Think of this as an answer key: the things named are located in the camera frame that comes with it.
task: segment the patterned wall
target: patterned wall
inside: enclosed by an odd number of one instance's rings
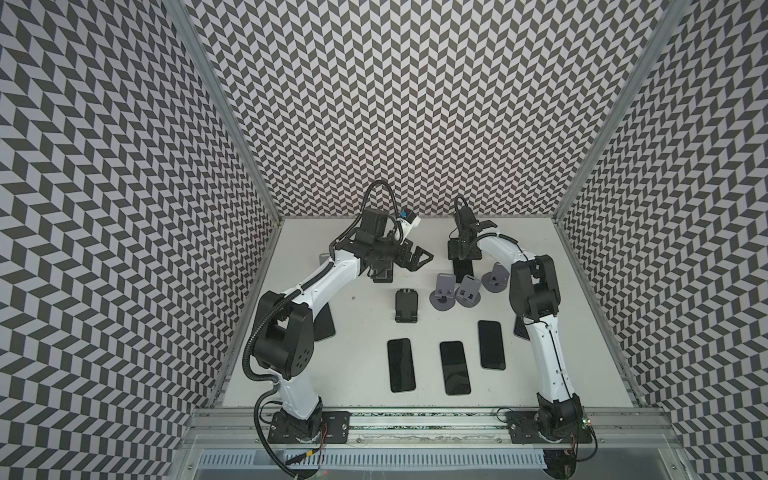
[[[159,475],[271,227],[157,0],[0,2],[0,45],[0,478]]]
[[[768,478],[767,32],[694,2],[567,220],[703,478]]]
[[[286,215],[554,211],[666,4],[187,0]]]

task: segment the herringbone pattern wallpaper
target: herringbone pattern wallpaper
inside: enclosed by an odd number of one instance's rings
[[[286,215],[552,212],[666,3],[187,0]]]
[[[702,478],[768,478],[768,4],[694,2],[567,231]]]
[[[0,478],[160,478],[270,229],[156,0],[0,2]]]

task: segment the white table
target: white table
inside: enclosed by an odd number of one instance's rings
[[[577,277],[549,218],[494,218],[506,234],[536,254],[548,254],[557,267],[561,291],[560,334],[571,382],[588,407],[631,407],[627,390],[614,366]],[[262,293],[282,292],[306,278],[318,266],[318,256],[351,220],[288,219],[266,273]],[[429,294],[438,273],[452,273],[446,244],[454,228],[452,219],[423,219],[409,239],[435,255],[418,272],[395,267],[393,283],[374,283],[365,274],[331,300],[336,335],[315,344],[303,375],[309,375],[323,405],[329,407],[494,407],[538,406],[538,374],[529,342],[512,335],[515,314],[508,291],[481,290],[480,304],[468,309],[456,304],[447,312],[435,310]],[[488,272],[494,260],[484,255],[474,262],[475,276]],[[419,321],[395,322],[395,291],[419,292]],[[506,370],[480,366],[478,320],[502,324]],[[389,390],[387,341],[411,340],[416,390]],[[472,393],[445,394],[440,363],[440,342],[461,340]],[[245,378],[239,358],[223,395],[222,406],[253,406],[271,385]],[[251,368],[262,372],[255,359]]]

